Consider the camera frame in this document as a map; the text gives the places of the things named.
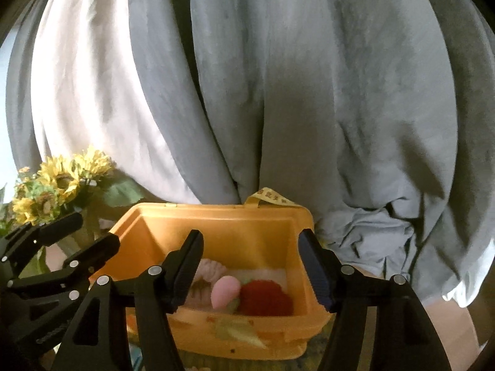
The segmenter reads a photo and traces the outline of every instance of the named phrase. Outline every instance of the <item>metal pin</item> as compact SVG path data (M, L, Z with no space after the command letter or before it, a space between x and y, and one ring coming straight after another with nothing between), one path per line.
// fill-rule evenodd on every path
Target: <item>metal pin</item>
M110 281L110 278L107 275L100 276L96 283L99 284L100 286L103 286L107 284Z
M69 293L69 298L74 301L79 298L79 292L77 290L73 290Z
M407 280L402 275L395 275L394 276L394 282L397 284L405 284L405 282L407 282Z
M158 265L154 265L148 269L148 273L152 276L154 275L160 275L162 271L162 268Z
M354 273L354 268L351 265L343 265L341 267L341 272L344 275L352 275Z

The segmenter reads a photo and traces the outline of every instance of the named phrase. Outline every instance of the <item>red object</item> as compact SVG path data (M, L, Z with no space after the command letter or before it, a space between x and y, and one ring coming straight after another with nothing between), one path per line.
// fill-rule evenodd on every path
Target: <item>red object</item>
M251 317L289 317L294 312L290 296L272 280L253 280L241 287L238 312Z

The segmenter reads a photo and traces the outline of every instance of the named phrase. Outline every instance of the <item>pink ball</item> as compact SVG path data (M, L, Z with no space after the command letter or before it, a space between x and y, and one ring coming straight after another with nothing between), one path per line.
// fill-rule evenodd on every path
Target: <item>pink ball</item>
M241 292L241 282L233 276L221 277L211 290L211 306L213 309L223 309Z

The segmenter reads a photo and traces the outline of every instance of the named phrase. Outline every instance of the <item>storage box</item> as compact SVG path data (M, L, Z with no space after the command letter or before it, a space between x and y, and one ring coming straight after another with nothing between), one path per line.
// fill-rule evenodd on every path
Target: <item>storage box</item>
M138 204L111 230L120 237L118 254L93 279L114 280L138 276L180 248L192 229L204 236L204 258L230 269L285 268L288 294L294 301L292 317L244 317L180 307L169 315L177 348L204 355L253 360L283 360L301 356L306 342L330 319L318 304L298 253L298 235L313 228L310 212L302 207L259 205ZM215 323L244 318L266 348L215 336ZM137 331L133 315L128 328Z

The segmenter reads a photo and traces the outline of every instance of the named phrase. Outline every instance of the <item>flower bouquet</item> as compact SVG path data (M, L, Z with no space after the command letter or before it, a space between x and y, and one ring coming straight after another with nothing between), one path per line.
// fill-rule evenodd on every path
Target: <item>flower bouquet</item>
M83 228L59 243L71 255L99 237L97 214L102 207L130 206L144 197L143 192L93 146L72 157L47 157L35 173L29 168L19 170L12 202L0 206L0 238L22 224L45 224L78 211L84 218ZM28 267L31 275L47 271L44 247Z

